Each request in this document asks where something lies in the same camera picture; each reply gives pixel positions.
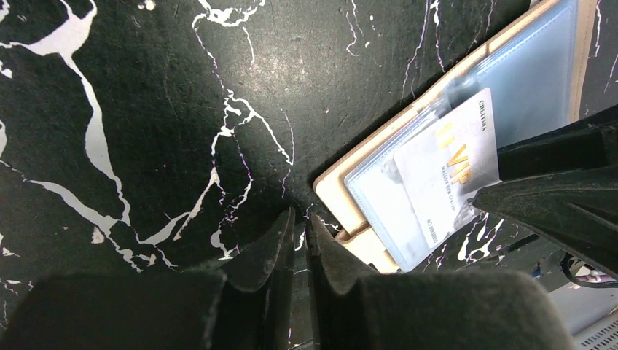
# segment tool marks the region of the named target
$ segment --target wallet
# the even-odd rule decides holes
[[[594,0],[541,2],[320,175],[313,188],[343,226],[337,241],[380,272],[411,270],[424,257],[398,255],[399,264],[393,260],[346,188],[345,177],[376,152],[384,152],[385,145],[400,140],[406,130],[433,120],[436,116],[427,116],[427,111],[435,110],[454,85],[469,91],[448,93],[453,108],[475,92],[491,89],[498,147],[577,121],[594,14]]]

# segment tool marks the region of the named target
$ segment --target white card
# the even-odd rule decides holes
[[[485,88],[399,148],[395,163],[433,249],[466,200],[499,182],[491,93]]]

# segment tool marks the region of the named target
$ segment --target black marble surface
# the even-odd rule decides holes
[[[288,206],[334,233],[313,180],[529,4],[0,0],[5,314],[51,273],[220,265]],[[618,103],[617,7],[598,6],[582,116]],[[418,270],[529,234],[469,228]]]

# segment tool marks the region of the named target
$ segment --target vent grille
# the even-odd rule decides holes
[[[580,349],[618,350],[618,312],[578,334],[576,341]]]

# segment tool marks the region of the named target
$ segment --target black cable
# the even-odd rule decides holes
[[[571,260],[572,257],[573,255],[565,252],[564,258],[562,259],[562,262],[560,262],[560,267],[562,268],[562,272],[564,273],[564,276],[566,276],[566,278],[569,281],[573,282],[574,284],[577,284],[580,287],[597,288],[597,289],[618,288],[618,281],[591,283],[591,282],[584,282],[584,281],[578,280],[577,277],[573,276],[568,266],[568,261]]]

